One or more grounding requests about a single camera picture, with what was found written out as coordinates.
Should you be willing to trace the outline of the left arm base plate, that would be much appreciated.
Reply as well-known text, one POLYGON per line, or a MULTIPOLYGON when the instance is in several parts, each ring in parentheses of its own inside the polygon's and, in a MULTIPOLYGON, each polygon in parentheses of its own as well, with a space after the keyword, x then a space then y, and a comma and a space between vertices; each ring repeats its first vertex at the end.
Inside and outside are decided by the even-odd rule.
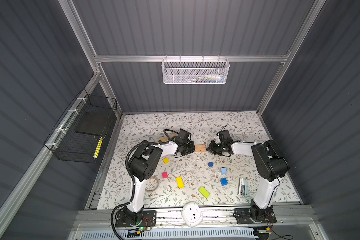
POLYGON ((129 210, 120 210, 116 214, 115 227, 154 227, 157 211, 140 211, 137 214, 129 210))

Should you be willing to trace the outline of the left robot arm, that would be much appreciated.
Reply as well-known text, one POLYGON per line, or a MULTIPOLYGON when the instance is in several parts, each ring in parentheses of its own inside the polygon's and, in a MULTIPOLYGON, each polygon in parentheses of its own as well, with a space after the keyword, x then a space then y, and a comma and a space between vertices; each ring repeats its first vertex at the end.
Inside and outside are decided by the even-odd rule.
POLYGON ((183 157, 195 152, 195 143, 190 132, 180 129, 174 132, 176 134, 174 137, 170 137, 168 132, 174 131, 164 130, 167 141, 142 141, 128 152, 125 165, 132 185, 125 213, 137 216, 143 212, 146 183, 155 173, 159 160, 166 156, 183 157))

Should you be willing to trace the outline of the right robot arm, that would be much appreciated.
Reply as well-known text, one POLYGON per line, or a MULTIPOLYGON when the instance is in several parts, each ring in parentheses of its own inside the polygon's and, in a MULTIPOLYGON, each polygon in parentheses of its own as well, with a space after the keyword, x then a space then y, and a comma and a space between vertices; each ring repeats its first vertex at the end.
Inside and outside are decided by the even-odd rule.
POLYGON ((234 141, 228 130, 217 133, 216 140, 212 140, 207 151, 218 156, 229 158, 232 155, 253 157, 261 179, 251 205, 255 210, 265 210, 272 206, 275 189, 281 184, 281 178, 290 167, 273 140, 263 143, 234 141))

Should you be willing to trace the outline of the wood block with holes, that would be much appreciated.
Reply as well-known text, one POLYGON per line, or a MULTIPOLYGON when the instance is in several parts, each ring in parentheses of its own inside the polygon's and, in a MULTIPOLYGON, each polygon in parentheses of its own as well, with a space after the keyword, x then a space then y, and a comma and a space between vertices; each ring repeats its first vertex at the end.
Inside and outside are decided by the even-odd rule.
POLYGON ((207 151, 207 147, 205 145, 195 145, 196 153, 204 153, 207 151))

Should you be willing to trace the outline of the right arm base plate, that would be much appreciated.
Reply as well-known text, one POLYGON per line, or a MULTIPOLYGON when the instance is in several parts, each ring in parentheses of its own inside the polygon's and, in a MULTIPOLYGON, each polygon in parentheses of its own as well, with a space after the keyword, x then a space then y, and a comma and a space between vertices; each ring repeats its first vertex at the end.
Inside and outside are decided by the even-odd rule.
POLYGON ((275 224, 277 222, 272 207, 266 209, 257 209, 256 207, 236 208, 233 217, 238 224, 275 224))

